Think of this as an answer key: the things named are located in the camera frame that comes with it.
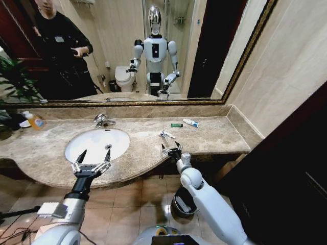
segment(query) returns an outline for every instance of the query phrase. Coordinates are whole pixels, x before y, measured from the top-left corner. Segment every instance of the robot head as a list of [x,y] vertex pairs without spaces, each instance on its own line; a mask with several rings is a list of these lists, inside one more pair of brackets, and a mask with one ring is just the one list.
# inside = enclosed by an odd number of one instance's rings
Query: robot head
[[152,35],[156,36],[160,32],[161,14],[156,6],[151,6],[149,10],[149,22]]

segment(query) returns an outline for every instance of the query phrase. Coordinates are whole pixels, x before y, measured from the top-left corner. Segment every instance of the gold mirror frame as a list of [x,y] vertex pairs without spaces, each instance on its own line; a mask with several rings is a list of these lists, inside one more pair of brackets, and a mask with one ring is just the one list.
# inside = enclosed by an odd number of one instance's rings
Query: gold mirror frame
[[226,103],[232,89],[235,86],[248,58],[254,49],[261,32],[263,31],[269,16],[271,15],[278,0],[267,0],[263,11],[254,27],[254,30],[246,44],[240,60],[229,80],[227,88],[220,100],[188,99],[187,101],[142,101],[142,102],[89,102],[89,101],[50,101],[48,103],[5,103],[2,108],[60,108],[60,107],[111,107],[111,106],[180,106],[180,105],[223,105]]

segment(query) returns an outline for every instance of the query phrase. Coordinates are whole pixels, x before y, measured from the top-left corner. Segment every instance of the dark wooden door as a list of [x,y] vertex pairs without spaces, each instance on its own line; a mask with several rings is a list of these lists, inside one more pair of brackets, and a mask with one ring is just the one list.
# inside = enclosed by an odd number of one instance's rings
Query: dark wooden door
[[327,83],[216,186],[256,244],[326,244]]
[[247,0],[208,0],[189,98],[210,97],[240,23]]
[[0,0],[0,46],[10,58],[23,61],[34,78],[42,79],[49,68],[42,58],[39,40],[26,6],[34,9],[34,1]]

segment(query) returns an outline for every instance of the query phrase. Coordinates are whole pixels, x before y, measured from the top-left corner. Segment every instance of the marble countertop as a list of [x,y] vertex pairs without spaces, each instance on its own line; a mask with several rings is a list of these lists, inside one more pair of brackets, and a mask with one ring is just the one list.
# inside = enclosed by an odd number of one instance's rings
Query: marble countertop
[[135,92],[116,92],[116,93],[101,93],[90,95],[87,97],[75,99],[76,101],[105,101],[107,99],[113,99],[112,101],[155,101],[159,98],[147,93],[135,93]]
[[[193,155],[248,153],[250,148],[227,117],[193,117],[199,127],[183,124],[183,128],[171,128],[171,123],[182,123],[182,118],[128,118],[115,119],[119,129],[130,137],[128,150],[112,160],[111,167],[92,187],[117,186],[131,181],[164,162],[161,144],[167,146],[159,133],[166,129],[183,145],[183,152]],[[39,131],[21,129],[18,136],[0,141],[0,158],[13,159],[30,178],[45,185],[71,188],[76,180],[65,147],[77,135],[95,129],[90,119],[48,120]],[[169,138],[170,146],[174,139]]]

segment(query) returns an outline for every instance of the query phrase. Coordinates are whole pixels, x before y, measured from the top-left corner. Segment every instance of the chrome faucet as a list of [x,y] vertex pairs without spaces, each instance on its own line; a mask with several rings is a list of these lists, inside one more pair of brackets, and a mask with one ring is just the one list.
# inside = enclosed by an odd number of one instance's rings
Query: chrome faucet
[[102,126],[115,125],[114,120],[108,120],[105,114],[99,114],[94,118],[94,122],[97,124],[96,128],[99,129]]

